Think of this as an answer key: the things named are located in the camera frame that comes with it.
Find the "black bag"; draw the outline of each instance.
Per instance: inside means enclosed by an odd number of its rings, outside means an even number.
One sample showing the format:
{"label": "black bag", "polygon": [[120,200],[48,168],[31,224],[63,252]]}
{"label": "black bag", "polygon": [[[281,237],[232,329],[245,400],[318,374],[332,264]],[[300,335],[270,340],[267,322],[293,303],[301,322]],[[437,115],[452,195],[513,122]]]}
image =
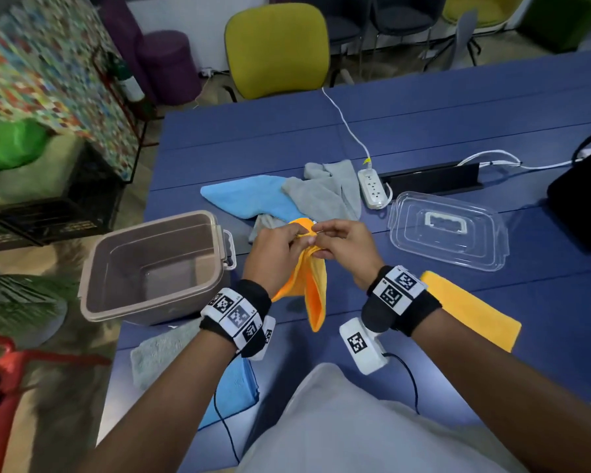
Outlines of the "black bag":
{"label": "black bag", "polygon": [[575,162],[590,143],[591,136],[576,149],[572,167],[547,188],[547,202],[559,220],[591,251],[591,155]]}

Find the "hand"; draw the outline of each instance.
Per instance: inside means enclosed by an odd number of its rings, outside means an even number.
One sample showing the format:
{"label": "hand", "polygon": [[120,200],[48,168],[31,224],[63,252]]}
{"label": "hand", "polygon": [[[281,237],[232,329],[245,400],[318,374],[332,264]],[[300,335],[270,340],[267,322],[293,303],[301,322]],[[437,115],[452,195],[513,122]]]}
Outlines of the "hand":
{"label": "hand", "polygon": [[276,229],[262,229],[245,261],[243,278],[254,281],[267,291],[270,298],[289,280],[300,254],[315,242],[315,237],[296,238],[307,234],[300,224],[287,224]]}
{"label": "hand", "polygon": [[315,245],[324,249],[315,252],[313,256],[319,259],[336,259],[352,274],[357,287],[367,290],[385,262],[365,224],[333,219],[318,222],[313,230],[318,233]]}

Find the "gray towel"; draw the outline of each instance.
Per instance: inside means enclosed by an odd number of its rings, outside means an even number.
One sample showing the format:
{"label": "gray towel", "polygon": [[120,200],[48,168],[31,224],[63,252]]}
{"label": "gray towel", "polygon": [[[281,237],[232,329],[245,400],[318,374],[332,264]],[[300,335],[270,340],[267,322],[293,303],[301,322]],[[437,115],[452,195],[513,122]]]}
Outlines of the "gray towel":
{"label": "gray towel", "polygon": [[274,229],[276,227],[282,227],[286,224],[282,219],[272,216],[271,214],[258,214],[254,228],[250,234],[250,244],[254,243],[254,239],[258,236],[260,229]]}
{"label": "gray towel", "polygon": [[300,212],[315,222],[359,220],[359,181],[349,160],[323,165],[307,163],[304,177],[307,180],[289,178],[282,184],[282,191],[293,200]]}
{"label": "gray towel", "polygon": [[175,357],[199,333],[201,318],[145,340],[131,351],[134,387],[144,391],[158,379]]}

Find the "blue table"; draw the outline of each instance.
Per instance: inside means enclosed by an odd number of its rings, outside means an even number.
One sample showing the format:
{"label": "blue table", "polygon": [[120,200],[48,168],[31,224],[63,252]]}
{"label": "blue table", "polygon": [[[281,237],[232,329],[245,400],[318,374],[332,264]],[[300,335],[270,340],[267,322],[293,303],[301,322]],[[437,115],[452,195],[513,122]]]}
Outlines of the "blue table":
{"label": "blue table", "polygon": [[[455,161],[487,149],[509,150],[527,165],[547,165],[568,159],[591,133],[591,52],[340,86],[328,94],[368,145],[380,173]],[[253,222],[210,205],[200,196],[201,187],[266,173],[301,177],[308,161],[347,158],[357,169],[363,151],[319,91],[173,112],[164,121],[145,220],[212,211],[235,235],[235,275],[240,275]],[[484,189],[453,196],[503,214],[511,254],[494,273],[396,249],[389,240],[388,210],[364,208],[362,220],[387,262],[416,273],[438,272],[521,321],[513,353],[591,401],[591,254],[543,205],[546,187],[563,172],[486,168],[480,173]],[[228,419],[239,454],[276,422],[298,383],[323,361],[338,364],[378,398],[413,402],[411,382],[397,365],[370,376],[358,373],[337,332],[359,314],[365,296],[337,264],[328,262],[327,271],[327,319],[317,334],[311,332],[301,299],[272,306],[280,325],[265,359],[252,364],[260,402]],[[130,350],[168,328],[123,324],[99,440],[140,397],[132,385]],[[382,340],[410,365],[424,415],[448,425],[479,421],[411,339],[388,332]],[[233,464],[223,426],[215,424],[197,434],[182,471]]]}

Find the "tiled floor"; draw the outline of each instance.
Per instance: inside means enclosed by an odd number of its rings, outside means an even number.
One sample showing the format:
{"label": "tiled floor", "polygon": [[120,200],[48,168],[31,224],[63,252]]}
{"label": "tiled floor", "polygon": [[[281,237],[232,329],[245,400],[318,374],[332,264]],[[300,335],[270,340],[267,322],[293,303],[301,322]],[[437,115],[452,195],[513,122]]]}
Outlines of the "tiled floor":
{"label": "tiled floor", "polygon": [[[547,55],[547,53],[514,32],[499,33],[478,39],[483,48],[480,64]],[[363,77],[372,68],[372,78],[390,78],[422,70],[418,59],[421,47],[399,46],[377,52],[374,62],[365,54]],[[337,65],[339,59],[333,59]],[[355,82],[362,82],[356,57],[344,59]],[[206,82],[198,102],[164,108],[162,112],[229,102],[221,86],[232,86],[232,80],[217,74]],[[152,122],[146,142],[158,140],[162,121]],[[152,170],[158,148],[142,150],[134,182],[127,187],[121,200],[115,228],[125,228],[142,222]],[[77,239],[55,245],[0,252],[0,272],[19,274],[59,273],[80,277],[83,260],[96,238]],[[90,324],[81,317],[78,304],[73,304],[62,328],[43,348],[60,352],[97,352],[113,357],[120,326],[118,322]],[[102,414],[109,369],[69,368],[34,365],[27,374],[26,384],[36,388],[26,392],[18,409],[4,472],[53,473],[74,469],[87,448],[94,445]]]}

